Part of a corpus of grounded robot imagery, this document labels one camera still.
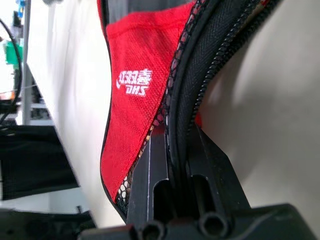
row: black cable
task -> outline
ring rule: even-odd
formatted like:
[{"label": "black cable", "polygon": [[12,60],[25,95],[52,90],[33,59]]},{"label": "black cable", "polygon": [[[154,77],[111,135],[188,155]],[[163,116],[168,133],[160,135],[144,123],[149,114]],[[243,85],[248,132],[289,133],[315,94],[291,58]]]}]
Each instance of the black cable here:
[{"label": "black cable", "polygon": [[22,66],[21,66],[21,58],[20,58],[20,54],[18,51],[18,47],[17,47],[17,43],[16,40],[14,38],[14,36],[12,35],[12,33],[10,32],[9,28],[7,27],[7,25],[2,21],[2,19],[0,18],[0,23],[2,24],[2,26],[4,27],[4,29],[6,30],[6,32],[8,33],[11,42],[13,44],[13,48],[14,48],[14,52],[16,55],[16,59],[18,61],[18,65],[19,65],[19,81],[18,81],[18,86],[17,86],[17,90],[14,96],[14,99],[11,103],[11,107],[6,111],[5,114],[3,114],[3,116],[0,119],[0,125],[2,125],[2,123],[4,122],[4,120],[6,119],[6,117],[9,115],[9,113],[15,108],[15,105],[18,101],[18,97],[20,95],[21,92],[21,86],[22,86]]}]

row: metal pole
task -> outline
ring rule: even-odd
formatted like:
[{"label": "metal pole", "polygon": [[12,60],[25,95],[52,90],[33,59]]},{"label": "metal pole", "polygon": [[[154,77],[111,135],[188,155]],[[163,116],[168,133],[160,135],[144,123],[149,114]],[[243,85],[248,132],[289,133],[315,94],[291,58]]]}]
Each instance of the metal pole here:
[{"label": "metal pole", "polygon": [[22,74],[22,124],[30,125],[31,120],[31,103],[32,88],[28,88],[32,84],[33,76],[27,65],[28,58],[28,41],[30,27],[31,0],[25,1],[24,7],[24,26],[23,26],[23,74]]}]

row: black fabric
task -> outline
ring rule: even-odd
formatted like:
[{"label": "black fabric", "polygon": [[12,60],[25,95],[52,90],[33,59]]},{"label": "black fabric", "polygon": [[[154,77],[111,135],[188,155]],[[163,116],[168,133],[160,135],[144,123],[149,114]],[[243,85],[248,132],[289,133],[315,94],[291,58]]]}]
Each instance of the black fabric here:
[{"label": "black fabric", "polygon": [[96,226],[88,211],[51,214],[0,209],[1,240],[77,240]]},{"label": "black fabric", "polygon": [[3,200],[78,187],[53,126],[0,129],[0,162]]},{"label": "black fabric", "polygon": [[12,107],[11,100],[0,100],[0,114],[5,114],[8,110],[10,114],[15,114],[17,106]]},{"label": "black fabric", "polygon": [[108,0],[109,23],[115,23],[129,13],[160,11],[190,3],[191,1],[192,0]]},{"label": "black fabric", "polygon": [[198,43],[198,38],[202,34],[202,31],[207,24],[208,19],[212,16],[215,11],[220,0],[207,0],[207,1],[197,1],[196,5],[200,5],[200,10],[193,14],[193,20],[190,23],[187,23],[185,26],[185,32],[187,33],[187,37],[180,39],[181,49],[178,48],[176,54],[179,57],[175,57],[172,60],[170,74],[168,78],[168,82],[173,80],[174,84],[172,87],[168,87],[168,93],[165,96],[165,105],[166,112],[169,113],[168,121],[166,121],[166,135],[168,138],[168,154],[170,155],[172,169],[175,172],[174,180],[179,183],[183,182],[179,179],[184,178],[186,176],[182,176],[181,174],[184,172],[179,163],[179,156],[177,150],[177,140],[176,140],[176,109],[177,103],[179,101],[179,90],[182,84],[182,77],[184,70],[187,66],[188,60],[193,53],[194,46]]},{"label": "black fabric", "polygon": [[248,4],[256,6],[259,2],[259,0],[220,1],[201,35],[196,39],[196,44],[191,47],[192,53],[189,59],[181,60],[185,61],[185,65],[178,69],[172,92],[172,99],[175,101],[171,102],[169,112],[170,139],[176,141],[170,144],[170,148],[177,147],[177,151],[172,149],[171,153],[178,153],[180,161],[186,159],[189,123],[209,66],[246,6]]}]

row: black zipper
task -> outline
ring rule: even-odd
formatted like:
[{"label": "black zipper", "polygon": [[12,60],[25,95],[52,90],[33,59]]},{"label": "black zipper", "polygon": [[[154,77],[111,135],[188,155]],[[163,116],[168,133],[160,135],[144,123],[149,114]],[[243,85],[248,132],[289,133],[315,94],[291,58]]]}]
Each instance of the black zipper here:
[{"label": "black zipper", "polygon": [[[278,2],[281,0],[272,0],[270,1],[266,7],[260,12],[254,19],[246,26],[231,42],[229,49],[227,51],[223,51],[222,48],[227,47],[228,42],[230,41],[230,36],[226,37],[223,43],[221,44],[221,48],[216,53],[208,71],[206,72],[206,76],[202,82],[201,89],[197,95],[196,102],[193,106],[191,119],[189,122],[187,136],[189,135],[192,127],[195,123],[196,114],[199,110],[199,107],[203,101],[205,92],[208,88],[208,84],[211,80],[213,80],[214,76],[221,70],[221,68],[229,61],[229,59],[248,41],[248,39],[252,36],[252,34],[258,29],[259,26],[266,20],[266,18],[270,15],[273,9],[276,7]],[[238,26],[234,27],[230,30],[230,32],[236,32],[238,30]]]},{"label": "black zipper", "polygon": [[[178,189],[183,189],[181,185],[187,181],[187,139],[194,125],[195,117],[204,98],[208,83],[217,75],[235,52],[243,46],[280,1],[270,0],[263,10],[247,25],[248,18],[259,5],[260,0],[198,0],[196,2],[195,5],[198,5],[199,9],[192,25],[196,24],[197,27],[188,30],[188,24],[186,24],[185,30],[182,32],[178,49],[171,64],[164,97],[167,156],[171,160],[170,162],[175,173],[172,176],[172,184],[173,186],[177,185]],[[228,26],[227,24],[229,23],[225,23],[227,21],[230,21],[232,25]],[[210,51],[208,41],[204,41],[210,35],[211,29],[214,29],[213,31],[217,33],[222,33],[222,35],[217,34],[217,40],[212,36],[210,38],[217,41],[214,43],[216,44],[214,47],[216,50],[213,50],[215,53],[212,52],[211,55],[214,57],[210,62],[202,59],[198,60],[199,63],[203,62],[199,66],[200,70],[193,67],[193,71],[191,71],[190,66],[197,62],[197,51],[198,55],[202,53],[200,54],[201,57],[206,55],[203,49]],[[185,32],[189,39],[183,42],[182,38]],[[201,49],[201,43],[203,42],[205,46]],[[183,52],[179,49],[181,45],[184,47]]]}]

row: bag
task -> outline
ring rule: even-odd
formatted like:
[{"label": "bag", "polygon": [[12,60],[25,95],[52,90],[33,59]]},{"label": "bag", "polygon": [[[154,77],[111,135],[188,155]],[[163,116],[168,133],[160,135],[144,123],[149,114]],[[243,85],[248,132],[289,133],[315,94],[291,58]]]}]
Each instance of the bag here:
[{"label": "bag", "polygon": [[132,173],[150,133],[164,122],[167,157],[186,159],[209,82],[280,0],[124,2],[97,0],[112,73],[100,173],[125,220]]}]

